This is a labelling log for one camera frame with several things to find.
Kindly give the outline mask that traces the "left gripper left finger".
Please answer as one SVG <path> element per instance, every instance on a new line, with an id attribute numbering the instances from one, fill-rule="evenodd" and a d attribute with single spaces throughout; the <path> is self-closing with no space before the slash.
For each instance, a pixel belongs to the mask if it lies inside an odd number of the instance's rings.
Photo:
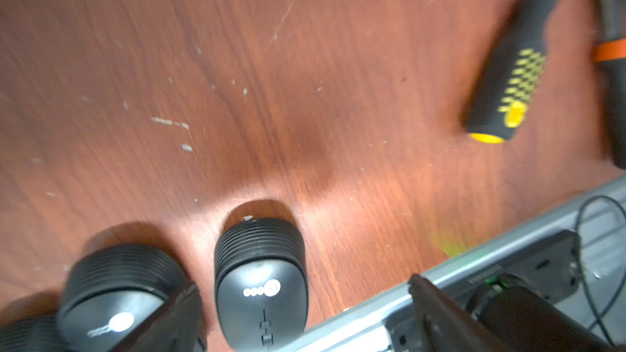
<path id="1" fill-rule="evenodd" d="M 112 351 L 205 351 L 203 321 L 199 288 L 187 282 Z"/>

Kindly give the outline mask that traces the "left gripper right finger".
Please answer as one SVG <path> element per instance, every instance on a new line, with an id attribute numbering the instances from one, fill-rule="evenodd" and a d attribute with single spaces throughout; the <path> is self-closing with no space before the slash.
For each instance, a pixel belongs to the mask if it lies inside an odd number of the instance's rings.
<path id="1" fill-rule="evenodd" d="M 509 351 L 430 280 L 414 274 L 409 293 L 425 351 Z"/>

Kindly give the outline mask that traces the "black computer mouse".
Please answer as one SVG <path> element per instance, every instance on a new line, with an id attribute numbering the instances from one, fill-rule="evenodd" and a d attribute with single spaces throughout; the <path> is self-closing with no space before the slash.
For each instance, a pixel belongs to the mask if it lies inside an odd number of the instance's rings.
<path id="1" fill-rule="evenodd" d="M 215 248 L 215 306 L 234 351 L 275 351 L 304 332 L 309 311 L 306 247 L 278 218 L 240 222 Z"/>
<path id="2" fill-rule="evenodd" d="M 72 351 L 110 351 L 188 281 L 181 265 L 156 247 L 98 250 L 71 269 L 57 326 Z"/>
<path id="3" fill-rule="evenodd" d="M 56 326 L 55 316 L 39 315 L 1 328 L 1 351 L 64 352 L 68 347 Z"/>

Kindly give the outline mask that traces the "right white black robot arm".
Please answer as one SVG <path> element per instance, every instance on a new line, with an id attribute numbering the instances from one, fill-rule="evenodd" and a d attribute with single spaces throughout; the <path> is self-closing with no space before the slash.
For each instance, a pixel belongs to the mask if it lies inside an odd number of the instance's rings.
<path id="1" fill-rule="evenodd" d="M 623 351 L 558 307 L 582 292 L 582 239 L 559 231 L 448 286 L 409 280 L 385 321 L 393 351 Z"/>

